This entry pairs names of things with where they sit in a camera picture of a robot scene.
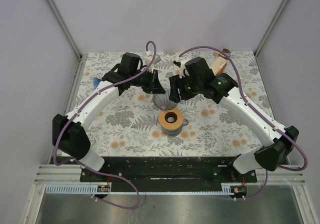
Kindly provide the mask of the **clear ribbed glass dripper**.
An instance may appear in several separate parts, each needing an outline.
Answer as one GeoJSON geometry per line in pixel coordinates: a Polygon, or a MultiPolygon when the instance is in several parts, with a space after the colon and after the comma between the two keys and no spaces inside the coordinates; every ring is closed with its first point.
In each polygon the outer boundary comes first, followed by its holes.
{"type": "Polygon", "coordinates": [[[152,97],[152,101],[154,105],[162,110],[162,111],[167,111],[167,110],[172,110],[174,109],[178,104],[174,101],[171,101],[169,99],[169,93],[165,94],[154,94],[152,97]]]}

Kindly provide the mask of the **glass coffee server carafe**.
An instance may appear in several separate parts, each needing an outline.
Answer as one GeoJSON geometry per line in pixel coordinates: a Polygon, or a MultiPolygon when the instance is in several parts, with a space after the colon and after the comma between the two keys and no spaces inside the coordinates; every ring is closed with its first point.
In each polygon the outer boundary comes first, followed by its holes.
{"type": "Polygon", "coordinates": [[[189,123],[187,119],[182,122],[163,122],[160,123],[162,131],[168,136],[177,136],[182,132],[183,127],[187,126],[189,123]]]}

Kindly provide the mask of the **paper coffee filter pack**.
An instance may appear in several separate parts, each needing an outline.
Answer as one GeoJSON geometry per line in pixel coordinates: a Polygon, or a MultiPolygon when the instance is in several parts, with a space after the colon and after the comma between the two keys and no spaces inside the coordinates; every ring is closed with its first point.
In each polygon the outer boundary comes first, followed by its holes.
{"type": "Polygon", "coordinates": [[[215,61],[211,64],[210,68],[212,69],[215,76],[220,75],[225,70],[227,66],[227,59],[219,56],[215,59],[215,61]]]}

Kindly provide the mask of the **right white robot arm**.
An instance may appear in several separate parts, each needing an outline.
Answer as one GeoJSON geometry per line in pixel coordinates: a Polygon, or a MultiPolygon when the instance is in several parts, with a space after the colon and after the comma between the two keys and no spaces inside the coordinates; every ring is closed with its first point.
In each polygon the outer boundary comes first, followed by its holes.
{"type": "Polygon", "coordinates": [[[285,127],[268,116],[241,93],[240,85],[228,74],[215,75],[202,57],[174,60],[179,74],[170,77],[170,100],[176,103],[198,94],[231,111],[261,143],[261,148],[238,155],[228,168],[228,177],[240,181],[251,170],[275,171],[293,149],[299,131],[285,127]]]}

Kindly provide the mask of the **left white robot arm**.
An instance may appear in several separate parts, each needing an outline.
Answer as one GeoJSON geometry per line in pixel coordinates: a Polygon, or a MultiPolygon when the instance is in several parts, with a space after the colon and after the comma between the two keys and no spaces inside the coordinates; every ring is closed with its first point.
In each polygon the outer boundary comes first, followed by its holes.
{"type": "Polygon", "coordinates": [[[91,176],[97,181],[107,179],[108,168],[104,159],[91,149],[87,130],[108,104],[132,86],[147,94],[165,93],[158,71],[152,67],[157,58],[154,55],[145,66],[139,55],[124,53],[121,62],[98,80],[93,92],[79,106],[66,115],[57,114],[52,121],[54,153],[61,150],[90,168],[91,176]]]}

